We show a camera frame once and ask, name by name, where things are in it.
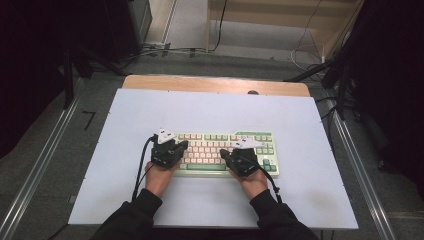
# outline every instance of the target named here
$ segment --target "person's right hand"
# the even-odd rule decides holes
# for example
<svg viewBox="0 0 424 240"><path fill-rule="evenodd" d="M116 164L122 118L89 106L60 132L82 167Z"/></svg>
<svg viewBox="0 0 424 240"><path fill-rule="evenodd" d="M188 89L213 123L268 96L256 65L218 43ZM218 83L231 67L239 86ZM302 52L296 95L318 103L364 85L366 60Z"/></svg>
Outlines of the person's right hand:
<svg viewBox="0 0 424 240"><path fill-rule="evenodd" d="M259 193L268 189L268 180L264 173L259 169L248 177L239 177L231 170L230 174L240 183L249 200L252 200Z"/></svg>

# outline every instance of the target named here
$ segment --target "black glove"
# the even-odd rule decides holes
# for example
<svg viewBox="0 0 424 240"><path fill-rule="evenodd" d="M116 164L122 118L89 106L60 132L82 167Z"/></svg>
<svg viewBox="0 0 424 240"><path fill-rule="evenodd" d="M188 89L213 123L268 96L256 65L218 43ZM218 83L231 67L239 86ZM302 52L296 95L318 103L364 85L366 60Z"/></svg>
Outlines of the black glove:
<svg viewBox="0 0 424 240"><path fill-rule="evenodd" d="M258 157L253 148L234 149L232 153L221 149L219 153L221 158L225 160L227 167L239 177L247 177L258 170Z"/></svg>
<svg viewBox="0 0 424 240"><path fill-rule="evenodd" d="M151 161L160 167L171 168L183 157L187 147L188 141L175 144L175 140L172 139L166 143L158 144L156 139L152 148Z"/></svg>

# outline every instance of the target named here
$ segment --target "metal rail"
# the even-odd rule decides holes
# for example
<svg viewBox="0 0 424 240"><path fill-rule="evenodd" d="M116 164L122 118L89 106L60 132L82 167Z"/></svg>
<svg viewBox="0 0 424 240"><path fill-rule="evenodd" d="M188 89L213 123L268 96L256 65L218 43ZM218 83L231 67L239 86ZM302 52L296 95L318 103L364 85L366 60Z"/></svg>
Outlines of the metal rail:
<svg viewBox="0 0 424 240"><path fill-rule="evenodd" d="M10 240L15 233L16 228L27 209L38 184L46 171L50 160L56 150L57 145L62 138L65 129L72 118L76 106L78 105L80 92L84 89L85 84L81 78L76 83L76 95L67 110L63 110L52 133L50 134L46 144L43 147L37 161L31 172L25 180L23 186L12 201L7 211L6 217L0 227L0 239Z"/></svg>
<svg viewBox="0 0 424 240"><path fill-rule="evenodd" d="M335 106L333 101L328 101L330 109ZM368 176L368 173L362 164L362 159L353 143L352 137L349 133L348 127L344 121L340 119L340 116L335 113L334 121L336 123L337 130L342 139L343 145L347 151L350 163L352 164L353 170L358 180L359 186L361 187L364 198L368 204L368 208L374 219L380 238L383 240L396 240L395 233L390 226L388 217L384 208L379 200L377 192L374 189L372 181Z"/></svg>

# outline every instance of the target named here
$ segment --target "black sleeve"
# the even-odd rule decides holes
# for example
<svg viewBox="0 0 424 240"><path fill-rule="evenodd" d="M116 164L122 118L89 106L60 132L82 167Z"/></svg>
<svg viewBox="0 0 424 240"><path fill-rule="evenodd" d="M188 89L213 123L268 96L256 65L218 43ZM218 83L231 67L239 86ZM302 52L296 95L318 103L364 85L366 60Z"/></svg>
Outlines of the black sleeve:
<svg viewBox="0 0 424 240"><path fill-rule="evenodd" d="M134 202L124 202L97 230L91 240L146 239L153 226L153 215L162 200L142 189Z"/></svg>
<svg viewBox="0 0 424 240"><path fill-rule="evenodd" d="M253 198L250 204L259 216L259 228L268 234L269 239L318 239L308 227L297 220L287 204L278 204L274 200L269 189Z"/></svg>

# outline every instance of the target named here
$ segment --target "person's left hand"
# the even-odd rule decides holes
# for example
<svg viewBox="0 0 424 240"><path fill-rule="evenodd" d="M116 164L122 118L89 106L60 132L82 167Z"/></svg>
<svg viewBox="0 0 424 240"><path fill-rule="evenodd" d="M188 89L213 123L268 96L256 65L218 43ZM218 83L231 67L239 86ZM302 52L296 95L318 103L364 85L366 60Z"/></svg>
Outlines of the person's left hand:
<svg viewBox="0 0 424 240"><path fill-rule="evenodd" d="M172 175L181 165L181 160L175 164L172 168L163 168L154 165L152 162L148 162L145 171L150 170L146 174L146 189L157 197L162 198L163 193L171 182Z"/></svg>

